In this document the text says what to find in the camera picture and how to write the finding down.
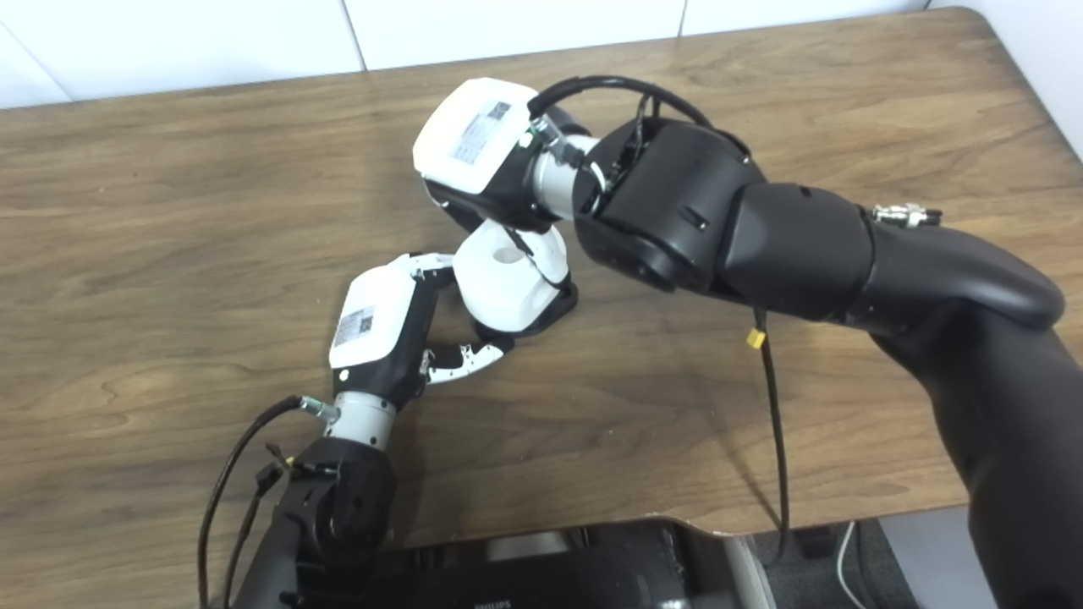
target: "wooden table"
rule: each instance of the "wooden table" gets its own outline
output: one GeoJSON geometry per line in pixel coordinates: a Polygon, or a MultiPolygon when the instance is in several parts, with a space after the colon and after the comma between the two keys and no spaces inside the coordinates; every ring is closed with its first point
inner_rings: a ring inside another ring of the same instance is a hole
{"type": "MultiPolygon", "coordinates": [[[[329,398],[349,281],[466,236],[410,145],[459,82],[660,82],[764,170],[865,205],[925,202],[1053,276],[1083,354],[1083,169],[989,27],[944,10],[0,113],[0,595],[191,607],[221,459],[291,392],[329,398]]],[[[636,99],[567,108],[602,133],[636,99]]],[[[565,225],[566,235],[572,235],[565,225]]],[[[588,261],[579,308],[396,423],[394,544],[665,516],[771,529],[775,464],[751,313],[588,261]]],[[[467,337],[445,299],[434,337],[467,337]]],[[[775,318],[795,526],[965,501],[917,385],[866,337],[775,318]]],[[[289,451],[302,416],[264,438],[289,451]]],[[[212,586],[268,456],[212,537],[212,586]]]]}

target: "white label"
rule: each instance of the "white label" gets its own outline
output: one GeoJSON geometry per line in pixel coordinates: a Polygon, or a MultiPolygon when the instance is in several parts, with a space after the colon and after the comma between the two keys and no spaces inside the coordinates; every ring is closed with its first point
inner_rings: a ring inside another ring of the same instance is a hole
{"type": "Polygon", "coordinates": [[[335,331],[335,347],[345,345],[351,340],[357,340],[362,336],[373,332],[373,316],[376,307],[365,307],[354,311],[349,315],[343,315],[339,320],[339,326],[335,331]]]}
{"type": "Polygon", "coordinates": [[[511,104],[508,102],[490,102],[487,107],[474,115],[470,125],[462,130],[462,134],[452,147],[452,158],[473,165],[509,109],[511,104]]]}

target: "cable connector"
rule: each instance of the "cable connector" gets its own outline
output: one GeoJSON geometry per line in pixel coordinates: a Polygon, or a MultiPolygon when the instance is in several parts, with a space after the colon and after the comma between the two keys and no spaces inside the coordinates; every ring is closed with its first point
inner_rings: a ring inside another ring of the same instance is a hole
{"type": "Polygon", "coordinates": [[[282,465],[274,461],[263,466],[256,475],[256,496],[262,497],[268,494],[277,482],[282,479],[282,475],[285,474],[282,469],[282,465]]]}
{"type": "Polygon", "coordinates": [[[540,116],[531,121],[531,129],[542,140],[542,147],[552,154],[557,165],[569,165],[579,169],[587,160],[587,153],[573,145],[564,138],[564,133],[548,116],[540,116]]]}
{"type": "Polygon", "coordinates": [[[873,207],[872,216],[874,222],[903,229],[916,229],[917,226],[939,226],[943,219],[943,211],[926,209],[916,203],[908,203],[886,207],[877,205],[873,207]]]}
{"type": "Polygon", "coordinates": [[[759,350],[764,347],[765,340],[767,340],[767,333],[758,327],[754,327],[748,331],[748,338],[745,339],[745,342],[748,344],[748,347],[759,350]]]}
{"type": "Polygon", "coordinates": [[[274,457],[274,462],[278,465],[278,469],[282,469],[283,471],[292,471],[293,457],[287,457],[282,454],[282,449],[278,448],[278,444],[268,442],[266,444],[263,444],[263,448],[265,448],[268,452],[271,453],[271,456],[274,457]]]}
{"type": "Polygon", "coordinates": [[[309,396],[301,396],[300,407],[301,412],[309,413],[328,425],[334,424],[338,420],[339,416],[342,415],[342,412],[338,409],[338,406],[321,402],[319,400],[310,398],[309,396]]]}

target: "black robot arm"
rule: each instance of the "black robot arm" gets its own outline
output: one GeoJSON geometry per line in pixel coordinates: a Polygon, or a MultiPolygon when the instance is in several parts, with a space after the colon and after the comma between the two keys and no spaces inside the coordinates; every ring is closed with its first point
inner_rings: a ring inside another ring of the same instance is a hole
{"type": "Polygon", "coordinates": [[[306,411],[327,427],[295,458],[282,458],[288,485],[234,609],[361,602],[397,485],[386,453],[397,413],[428,385],[465,378],[514,346],[507,336],[427,345],[439,291],[455,281],[451,264],[449,256],[403,255],[351,283],[329,354],[335,403],[306,411]]]}
{"type": "Polygon", "coordinates": [[[869,332],[932,400],[997,602],[1083,607],[1083,371],[1053,331],[1058,288],[973,235],[768,183],[720,131],[629,129],[588,157],[610,189],[577,183],[584,249],[662,289],[869,332]]]}

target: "metal connector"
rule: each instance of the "metal connector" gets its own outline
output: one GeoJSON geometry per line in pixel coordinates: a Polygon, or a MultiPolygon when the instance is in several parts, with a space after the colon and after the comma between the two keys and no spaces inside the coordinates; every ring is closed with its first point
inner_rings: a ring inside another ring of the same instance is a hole
{"type": "Polygon", "coordinates": [[[587,153],[567,141],[563,131],[548,116],[542,115],[532,120],[531,129],[542,141],[542,147],[552,155],[558,166],[571,165],[575,169],[583,167],[587,153]]]}
{"type": "Polygon", "coordinates": [[[873,207],[873,221],[903,229],[939,226],[943,211],[926,209],[916,203],[873,207]]]}
{"type": "Polygon", "coordinates": [[[338,406],[321,402],[308,396],[301,396],[301,410],[328,425],[338,420],[342,414],[338,406]]]}

